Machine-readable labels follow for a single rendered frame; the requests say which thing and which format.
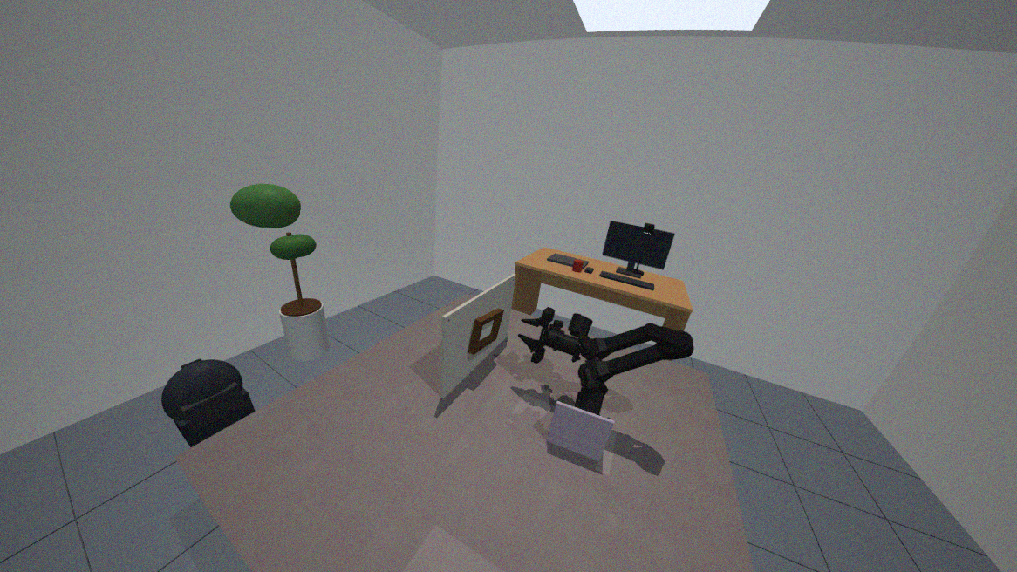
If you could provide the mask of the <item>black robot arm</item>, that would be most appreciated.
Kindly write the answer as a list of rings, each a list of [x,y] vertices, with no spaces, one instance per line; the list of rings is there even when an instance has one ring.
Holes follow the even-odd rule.
[[[607,338],[588,336],[592,320],[581,314],[572,314],[569,332],[560,344],[560,351],[572,355],[572,363],[584,357],[584,364],[578,368],[582,386],[577,393],[575,407],[599,416],[603,396],[608,392],[605,381],[621,371],[630,371],[641,365],[653,364],[661,359],[687,358],[693,353],[693,337],[683,330],[670,330],[664,326],[648,323],[636,330]],[[575,336],[575,337],[573,337]],[[578,338],[577,338],[578,337]],[[627,353],[621,357],[603,361],[613,351],[619,351],[644,342],[655,342],[651,347]],[[580,344],[580,345],[579,345]],[[588,359],[588,361],[586,361]]]

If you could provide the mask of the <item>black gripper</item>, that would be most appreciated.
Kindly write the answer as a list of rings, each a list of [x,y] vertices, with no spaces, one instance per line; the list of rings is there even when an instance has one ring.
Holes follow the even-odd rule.
[[[556,350],[560,351],[560,344],[562,343],[565,334],[564,332],[558,332],[555,330],[551,330],[550,328],[548,330],[548,324],[550,324],[553,321],[553,318],[554,318],[554,309],[547,307],[545,310],[542,311],[542,317],[536,319],[521,320],[523,323],[527,323],[535,327],[542,326],[540,340],[534,340],[526,336],[521,336],[521,334],[517,334],[517,336],[529,347],[530,352],[535,351],[534,353],[532,353],[531,362],[534,363],[541,362],[541,359],[544,357],[544,353],[546,350],[545,346],[554,347],[554,351]]]

